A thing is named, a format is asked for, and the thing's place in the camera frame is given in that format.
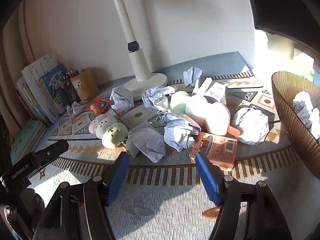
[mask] barcode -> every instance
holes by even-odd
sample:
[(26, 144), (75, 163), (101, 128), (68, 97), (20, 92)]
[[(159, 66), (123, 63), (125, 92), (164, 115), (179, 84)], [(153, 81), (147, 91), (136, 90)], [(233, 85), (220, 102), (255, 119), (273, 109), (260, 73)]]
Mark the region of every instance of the barcode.
[(226, 151), (226, 152), (229, 152), (229, 153), (232, 153), (234, 146), (235, 146), (235, 141), (233, 141), (233, 140), (227, 140), (225, 151)]

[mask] book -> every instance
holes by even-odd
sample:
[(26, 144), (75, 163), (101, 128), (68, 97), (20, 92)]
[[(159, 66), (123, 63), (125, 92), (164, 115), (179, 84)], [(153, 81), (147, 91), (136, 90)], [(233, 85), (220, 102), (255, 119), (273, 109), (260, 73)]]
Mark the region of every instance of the book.
[(10, 155), (13, 164), (34, 148), (35, 143), (39, 141), (45, 129), (46, 127), (41, 121), (29, 119), (26, 122), (11, 145)]
[(30, 109), (33, 109), (35, 114), (39, 117), (40, 120), (42, 120), (46, 125), (52, 124), (50, 120), (47, 118), (47, 116), (43, 113), (42, 109), (34, 99), (32, 93), (30, 92), (28, 85), (23, 77), (21, 77), (17, 81), (17, 87), (20, 95), (23, 97), (25, 102), (28, 104)]
[(50, 122), (55, 123), (58, 119), (58, 110), (53, 104), (40, 84), (41, 77), (58, 65), (57, 57), (54, 54), (47, 54), (30, 65), (26, 66), (22, 71), (22, 75), (32, 93), (34, 99), (45, 113)]
[(59, 114), (63, 114), (67, 105), (70, 104), (67, 95), (64, 92), (67, 84), (65, 84), (63, 77), (67, 75), (65, 67), (60, 64), (48, 73), (43, 75), (40, 79), (43, 90), (54, 103), (58, 109)]
[(33, 107), (35, 108), (35, 110), (37, 111), (37, 113), (39, 114), (39, 116), (41, 117), (41, 119), (47, 124), (50, 125), (52, 124), (52, 122), (50, 121), (50, 119), (46, 116), (46, 114), (42, 111), (41, 107), (39, 106), (38, 102), (36, 101), (36, 99), (34, 98), (33, 94), (31, 93), (29, 87), (27, 84), (24, 84), (23, 86), (23, 91), (25, 92), (25, 94), (27, 95), (27, 97), (29, 98), (29, 100), (31, 101), (31, 104), (33, 105)]
[(28, 106), (28, 104), (25, 102), (25, 100), (23, 99), (22, 95), (19, 93), (19, 90), (16, 89), (16, 94), (18, 96), (18, 98), (20, 99), (21, 103), (23, 104), (24, 108), (27, 110), (28, 114), (30, 115), (32, 120), (39, 120), (39, 117), (35, 114), (34, 110)]

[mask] snack package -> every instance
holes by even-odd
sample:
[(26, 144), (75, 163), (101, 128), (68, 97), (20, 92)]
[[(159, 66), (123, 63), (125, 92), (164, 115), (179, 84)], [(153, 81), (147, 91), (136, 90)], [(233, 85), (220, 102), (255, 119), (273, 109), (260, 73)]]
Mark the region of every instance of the snack package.
[(95, 102), (87, 107), (88, 111), (94, 111), (95, 114), (102, 114), (110, 105), (110, 101), (103, 101), (101, 98), (97, 98)]
[(223, 171), (233, 169), (237, 149), (237, 139), (201, 132), (190, 152), (192, 163), (196, 161), (196, 154), (203, 152), (209, 161)]

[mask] lamp base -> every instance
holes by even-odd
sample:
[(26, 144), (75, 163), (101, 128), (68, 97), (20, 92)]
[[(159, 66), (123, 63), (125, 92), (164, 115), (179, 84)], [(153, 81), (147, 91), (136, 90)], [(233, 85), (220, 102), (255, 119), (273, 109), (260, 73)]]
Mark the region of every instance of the lamp base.
[(132, 94), (133, 100), (141, 100), (141, 96), (149, 88), (157, 86), (166, 86), (168, 84), (167, 76), (161, 73), (151, 73), (151, 77), (145, 81), (138, 82), (136, 78), (128, 81), (123, 86)]

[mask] woven basket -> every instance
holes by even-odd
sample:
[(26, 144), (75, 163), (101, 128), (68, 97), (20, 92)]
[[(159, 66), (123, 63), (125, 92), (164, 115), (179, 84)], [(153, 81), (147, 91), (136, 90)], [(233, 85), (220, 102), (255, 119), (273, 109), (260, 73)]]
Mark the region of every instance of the woven basket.
[(279, 118), (292, 146), (305, 166), (320, 179), (320, 146), (292, 106), (296, 94), (305, 91), (309, 93), (313, 107), (320, 107), (320, 88), (296, 74), (276, 72), (272, 75), (272, 91)]

